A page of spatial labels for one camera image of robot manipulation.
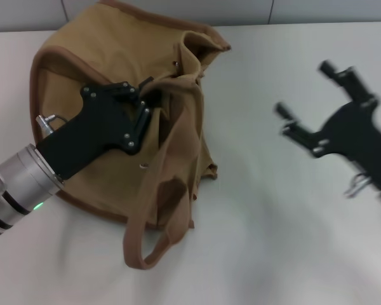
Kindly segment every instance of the screw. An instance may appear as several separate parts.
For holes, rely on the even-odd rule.
[[[323,148],[323,147],[315,147],[314,149],[312,149],[312,152],[313,152],[314,154],[321,153],[322,151],[324,151],[324,148]]]
[[[328,139],[323,139],[319,141],[320,146],[325,146],[325,145],[328,145],[329,143],[330,141]]]

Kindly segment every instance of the bag strap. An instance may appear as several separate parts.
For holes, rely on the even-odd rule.
[[[174,212],[168,219],[162,235],[151,254],[146,258],[142,257],[145,224],[151,210],[158,204],[157,193],[160,183],[179,180],[175,174],[189,166],[201,150],[200,138],[189,110],[182,104],[177,112],[179,115],[170,134],[147,169],[138,191],[135,210],[127,222],[123,240],[124,260],[132,268],[149,269],[155,266],[164,253],[184,237],[189,228],[190,195],[186,183],[182,182],[182,196],[177,199]]]

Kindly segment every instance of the canvas bag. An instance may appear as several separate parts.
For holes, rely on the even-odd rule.
[[[36,142],[43,138],[36,116],[72,119],[82,108],[79,91],[85,84],[127,81],[138,87],[153,77],[140,95],[155,89],[163,93],[138,154],[110,150],[66,180],[58,194],[84,210],[127,222],[124,259],[133,268],[154,266],[193,227],[191,202],[201,177],[217,175],[202,133],[200,79],[229,49],[207,25],[104,0],[54,33],[34,58],[30,113]],[[163,231],[143,258],[146,226]]]

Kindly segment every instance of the black metal bracket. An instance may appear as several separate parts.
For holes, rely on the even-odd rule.
[[[285,105],[278,103],[275,111],[286,120],[283,135],[308,149],[315,158],[341,154],[381,190],[381,132],[372,121],[378,98],[365,88],[352,67],[335,72],[332,65],[324,61],[319,70],[341,86],[351,102],[342,106],[315,133],[304,128]]]
[[[71,178],[109,149],[136,154],[147,131],[152,106],[161,94],[152,92],[140,98],[140,90],[128,82],[111,85],[86,85],[81,88],[81,112],[37,143],[37,149],[54,172],[63,179]],[[132,107],[130,119],[123,103]]]

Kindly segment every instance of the white tabletop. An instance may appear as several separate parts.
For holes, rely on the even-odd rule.
[[[195,230],[138,271],[124,265],[122,224],[52,198],[0,236],[0,305],[381,305],[377,193],[344,199],[355,171],[310,158],[272,113],[285,100],[316,130],[343,105],[316,71],[327,58],[381,96],[381,23],[218,30],[233,50],[203,88],[219,178],[200,187]],[[33,141],[29,69],[50,34],[0,33],[0,162]]]

